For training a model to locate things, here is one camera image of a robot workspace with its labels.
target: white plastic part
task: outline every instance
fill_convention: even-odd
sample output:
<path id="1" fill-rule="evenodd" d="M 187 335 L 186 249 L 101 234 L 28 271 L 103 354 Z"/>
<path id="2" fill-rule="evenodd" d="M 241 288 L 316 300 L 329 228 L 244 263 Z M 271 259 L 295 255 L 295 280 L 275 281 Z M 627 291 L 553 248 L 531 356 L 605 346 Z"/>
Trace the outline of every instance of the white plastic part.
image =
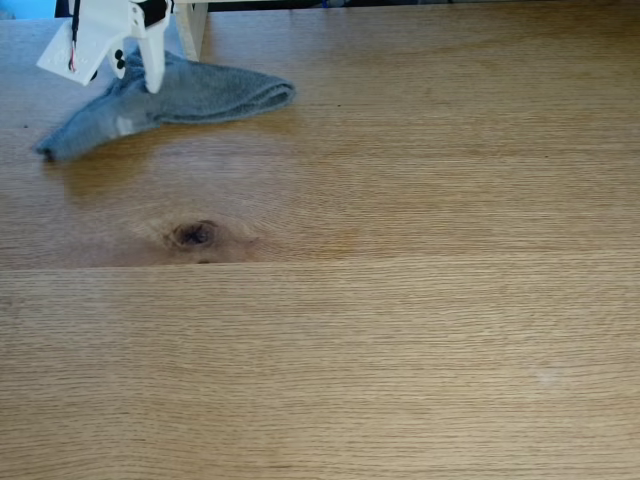
<path id="1" fill-rule="evenodd" d="M 145 67 L 147 89 L 157 93 L 164 77 L 164 32 L 169 25 L 169 3 L 165 1 L 165 17 L 160 22 L 144 26 L 144 13 L 137 5 L 143 0 L 82 0 L 80 25 L 75 52 L 75 71 L 69 68 L 71 59 L 71 21 L 65 22 L 46 48 L 37 65 L 81 85 L 88 85 L 98 67 L 108 55 L 109 64 L 118 78 L 124 76 L 116 58 L 124 52 L 124 39 L 138 39 Z M 70 0 L 73 11 L 73 0 Z"/>

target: wooden table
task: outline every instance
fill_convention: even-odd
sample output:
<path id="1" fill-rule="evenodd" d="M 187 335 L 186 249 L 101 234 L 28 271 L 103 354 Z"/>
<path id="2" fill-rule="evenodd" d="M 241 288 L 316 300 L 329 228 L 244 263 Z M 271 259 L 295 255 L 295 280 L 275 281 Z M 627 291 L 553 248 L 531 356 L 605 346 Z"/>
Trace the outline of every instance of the wooden table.
<path id="1" fill-rule="evenodd" d="M 69 165 L 31 146 L 108 70 L 3 24 L 0 478 L 636 480 L 639 22 L 217 14 L 295 106 Z"/>

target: black component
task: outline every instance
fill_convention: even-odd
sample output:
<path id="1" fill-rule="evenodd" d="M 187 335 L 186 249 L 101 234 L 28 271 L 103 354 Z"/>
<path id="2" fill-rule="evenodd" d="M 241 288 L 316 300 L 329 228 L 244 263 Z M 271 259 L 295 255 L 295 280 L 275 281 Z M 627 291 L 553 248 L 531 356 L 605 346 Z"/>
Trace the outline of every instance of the black component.
<path id="1" fill-rule="evenodd" d="M 80 26 L 80 2 L 76 0 L 73 6 L 73 21 L 71 22 L 72 41 L 75 43 L 78 41 L 78 27 Z"/>
<path id="2" fill-rule="evenodd" d="M 144 13 L 145 28 L 164 20 L 167 14 L 167 0 L 146 0 L 146 2 L 137 5 Z"/>

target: blue cloth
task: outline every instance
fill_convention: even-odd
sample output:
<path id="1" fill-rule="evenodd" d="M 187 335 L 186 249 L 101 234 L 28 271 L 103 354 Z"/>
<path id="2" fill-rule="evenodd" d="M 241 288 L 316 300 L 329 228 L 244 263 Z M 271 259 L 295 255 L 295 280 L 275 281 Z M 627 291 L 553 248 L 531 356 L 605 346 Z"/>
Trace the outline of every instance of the blue cloth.
<path id="1" fill-rule="evenodd" d="M 281 78 L 209 65 L 166 53 L 162 88 L 145 86 L 139 50 L 126 59 L 122 80 L 75 113 L 36 146 L 49 160 L 70 160 L 98 145 L 163 124 L 210 124 L 251 117 L 289 105 L 295 87 Z"/>

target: wood grain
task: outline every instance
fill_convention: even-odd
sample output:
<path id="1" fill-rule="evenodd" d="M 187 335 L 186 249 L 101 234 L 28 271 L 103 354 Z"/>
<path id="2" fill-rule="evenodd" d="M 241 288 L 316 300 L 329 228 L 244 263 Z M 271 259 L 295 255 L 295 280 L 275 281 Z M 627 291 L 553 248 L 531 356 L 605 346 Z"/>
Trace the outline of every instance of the wood grain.
<path id="1" fill-rule="evenodd" d="M 216 14 L 296 104 L 68 165 L 109 73 L 3 24 L 0 479 L 637 480 L 639 20 Z"/>
<path id="2" fill-rule="evenodd" d="M 56 24 L 11 23 L 0 268 L 635 248 L 639 20 L 611 1 L 213 15 L 204 58 L 291 78 L 297 103 L 67 166 L 31 146 L 110 75 L 38 71 Z M 167 247 L 198 220 L 232 240 Z"/>
<path id="3" fill-rule="evenodd" d="M 0 477 L 640 467 L 626 253 L 0 274 Z"/>

